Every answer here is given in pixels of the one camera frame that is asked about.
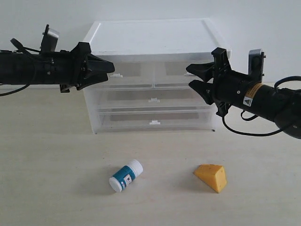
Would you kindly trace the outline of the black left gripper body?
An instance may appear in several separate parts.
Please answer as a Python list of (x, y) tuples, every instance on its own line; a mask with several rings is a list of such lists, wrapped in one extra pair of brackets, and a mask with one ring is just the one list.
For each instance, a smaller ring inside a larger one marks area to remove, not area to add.
[(41, 53), (40, 84), (59, 85), (63, 93), (68, 93), (72, 87), (83, 89), (90, 53), (88, 42), (79, 42), (71, 51)]

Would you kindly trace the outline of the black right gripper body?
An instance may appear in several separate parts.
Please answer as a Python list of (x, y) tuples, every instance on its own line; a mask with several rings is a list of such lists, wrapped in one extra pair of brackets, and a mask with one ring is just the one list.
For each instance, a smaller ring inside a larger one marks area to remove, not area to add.
[(217, 106), (216, 114), (225, 116), (231, 106), (246, 110), (249, 106), (243, 104), (245, 94), (256, 82), (248, 75), (232, 70), (226, 49), (216, 48), (212, 51), (212, 55), (214, 57), (212, 94)]

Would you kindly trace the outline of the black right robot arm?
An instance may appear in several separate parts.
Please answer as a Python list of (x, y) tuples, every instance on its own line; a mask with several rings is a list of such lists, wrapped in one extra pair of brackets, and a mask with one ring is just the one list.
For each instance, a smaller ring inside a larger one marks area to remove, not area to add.
[(261, 117), (278, 127), (278, 130), (265, 134), (240, 132), (226, 126), (228, 130), (252, 137), (267, 137), (280, 132), (297, 139), (301, 137), (301, 91), (279, 88), (285, 82), (300, 81), (300, 76), (289, 76), (277, 81), (274, 86), (268, 86), (262, 83), (266, 56), (261, 49), (249, 51), (247, 74), (231, 68), (226, 49), (216, 48), (211, 54), (213, 62), (186, 67), (187, 72), (199, 78), (192, 80), (189, 87), (208, 105), (216, 105), (216, 114), (223, 122), (230, 107), (234, 106), (253, 114), (250, 118), (244, 118), (245, 121)]

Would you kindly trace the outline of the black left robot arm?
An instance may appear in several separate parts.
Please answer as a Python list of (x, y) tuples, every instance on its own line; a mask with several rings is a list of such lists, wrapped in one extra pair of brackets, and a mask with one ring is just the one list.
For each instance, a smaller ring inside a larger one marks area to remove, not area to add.
[(16, 51), (0, 52), (0, 82), (3, 85), (59, 85), (62, 93), (71, 88), (82, 90), (108, 81), (115, 71), (112, 62), (91, 53), (90, 44), (79, 42), (71, 51), (31, 54), (21, 43)]

